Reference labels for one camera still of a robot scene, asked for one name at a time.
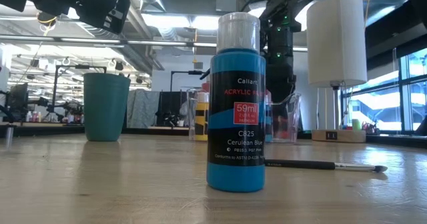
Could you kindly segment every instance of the red label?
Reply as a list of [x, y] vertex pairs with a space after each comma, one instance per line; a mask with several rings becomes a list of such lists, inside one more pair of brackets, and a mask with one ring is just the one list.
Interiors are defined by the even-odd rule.
[[257, 103], [234, 103], [234, 124], [258, 125]]

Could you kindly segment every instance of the teal plastic cup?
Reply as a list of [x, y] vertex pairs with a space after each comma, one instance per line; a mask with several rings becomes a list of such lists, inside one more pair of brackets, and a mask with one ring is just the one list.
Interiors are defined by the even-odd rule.
[[83, 78], [87, 140], [117, 141], [125, 119], [131, 80], [107, 73], [86, 73]]

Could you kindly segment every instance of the blue paint bottle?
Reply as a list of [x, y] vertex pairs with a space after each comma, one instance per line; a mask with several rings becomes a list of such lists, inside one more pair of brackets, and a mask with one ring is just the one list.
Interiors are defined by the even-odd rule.
[[265, 74], [260, 21], [247, 13], [219, 20], [211, 60], [207, 183], [222, 191], [264, 187]]

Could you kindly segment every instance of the workbench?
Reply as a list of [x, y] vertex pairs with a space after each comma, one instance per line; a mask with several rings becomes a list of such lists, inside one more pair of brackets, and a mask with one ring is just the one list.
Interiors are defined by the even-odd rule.
[[207, 144], [187, 137], [0, 139], [0, 223], [427, 223], [427, 150], [267, 144], [266, 157], [385, 165], [383, 174], [266, 167], [256, 193], [206, 185]]

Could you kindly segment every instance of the lamp base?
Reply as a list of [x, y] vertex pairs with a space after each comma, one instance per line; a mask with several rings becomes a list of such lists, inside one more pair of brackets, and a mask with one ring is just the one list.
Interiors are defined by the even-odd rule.
[[313, 130], [313, 141], [333, 141], [346, 143], [364, 143], [366, 142], [365, 131], [355, 130]]

